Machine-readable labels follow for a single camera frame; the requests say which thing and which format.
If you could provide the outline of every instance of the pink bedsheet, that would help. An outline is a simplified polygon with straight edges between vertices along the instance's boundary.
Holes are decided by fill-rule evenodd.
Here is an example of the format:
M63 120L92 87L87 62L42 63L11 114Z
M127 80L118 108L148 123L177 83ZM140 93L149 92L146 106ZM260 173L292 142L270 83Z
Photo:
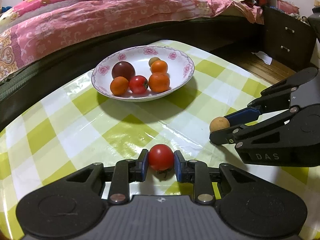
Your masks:
M0 34L0 81L54 51L93 37L156 22L214 17L229 6L237 7L251 23L262 24L262 9L242 1L26 0L0 18L0 29L10 27Z

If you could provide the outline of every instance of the white paper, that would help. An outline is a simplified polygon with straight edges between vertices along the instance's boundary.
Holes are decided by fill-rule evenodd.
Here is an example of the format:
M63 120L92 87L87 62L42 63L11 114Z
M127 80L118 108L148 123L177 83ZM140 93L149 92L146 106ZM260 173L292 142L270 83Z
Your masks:
M259 52L252 52L252 54L255 54L258 58L262 59L264 63L266 63L267 65L271 65L272 62L272 58L269 57L267 54L265 54L263 51L259 51Z

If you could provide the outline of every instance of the green checkered tablecloth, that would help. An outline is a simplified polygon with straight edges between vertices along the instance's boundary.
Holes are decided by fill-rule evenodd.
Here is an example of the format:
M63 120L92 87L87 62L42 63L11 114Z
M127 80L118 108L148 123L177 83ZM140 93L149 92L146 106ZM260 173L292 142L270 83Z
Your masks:
M196 70L184 87L154 101L122 102L100 95L92 87L89 71L43 98L1 131L0 229L5 235L23 236L15 208L27 193L94 162L113 166L119 160L136 158L143 148L158 143L211 167L221 162L245 167L233 145L209 143L209 123L246 107L270 84L187 44L165 40L154 45L182 50L192 58ZM245 168L298 194L308 207L301 237L320 237L319 168ZM191 194L192 185L178 184L175 176L164 180L149 170L146 182L132 183L130 191Z

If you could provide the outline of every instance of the floral plate rim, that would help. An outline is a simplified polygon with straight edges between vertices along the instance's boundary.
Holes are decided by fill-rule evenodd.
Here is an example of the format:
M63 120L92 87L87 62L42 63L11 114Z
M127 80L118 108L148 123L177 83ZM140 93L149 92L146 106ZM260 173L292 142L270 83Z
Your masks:
M120 53L120 52L124 52L124 51L128 51L128 50L132 50L132 49L137 49L137 48L145 48L145 47L157 47L157 48L164 48L164 49L168 49L168 50L173 50L173 51L178 51L180 52L181 56L185 57L189 64L191 65L191 71L188 75L188 78L183 82L181 83L179 86L173 88L173 89L170 89L168 91L165 91L165 92L162 92L162 93L159 93L159 94L155 94L155 95L152 95L152 96L145 96L145 97L139 97L139 98L124 98L124 97L117 97L117 96L114 96L114 95L111 95L111 94L106 94L106 93L103 93L103 91L101 91L101 88L99 88L98 86L95 85L95 75L96 73L98 72L98 66L102 63L102 62L105 62L106 60L110 59L111 57L114 57L116 54ZM109 97L109 98L113 98L113 99L118 99L118 100L126 100L126 101L129 101L129 100L132 100L132 101L135 101L135 100L142 100L142 99L146 99L146 98L151 98L151 97L154 97L155 99L158 97L158 96L165 96L167 94L170 94L176 90L178 90L179 88L183 87L186 83L188 83L190 81L190 79L193 77L193 74L195 72L195 64L193 62L193 60L186 54L184 53L183 51L179 50L179 49L174 49L174 48L171 48L171 47L168 47L168 46L160 46L160 45L142 45L142 46L135 46L135 47L131 47L131 48L127 48L127 49L122 49L122 50L119 50L113 54L111 54L110 56L104 58L101 62L99 62L98 65L96 65L96 67L94 68L93 72L92 72L92 75L91 75L91 83L92 83L92 86L102 95L106 96L106 97Z

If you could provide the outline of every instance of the tomato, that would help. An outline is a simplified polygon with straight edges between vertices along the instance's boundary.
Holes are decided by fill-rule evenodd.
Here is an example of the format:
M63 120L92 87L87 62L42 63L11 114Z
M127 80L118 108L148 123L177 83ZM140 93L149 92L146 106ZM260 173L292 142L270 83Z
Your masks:
M148 80L144 76L134 76L129 82L129 88L134 94L143 94L148 86Z
M126 61L116 63L111 71L112 78L125 77L128 81L136 75L134 67Z
M165 144L154 145L148 153L148 162L155 171L165 171L174 165L174 155Z
M151 65L152 73L157 73L157 72L167 73L167 71L168 71L168 64L163 60L157 60L153 62Z
M156 93L162 93L170 88L170 79L167 74L153 73L149 77L149 87L151 91Z
M124 94L129 87L129 82L124 77L116 77L110 84L110 90L115 96Z

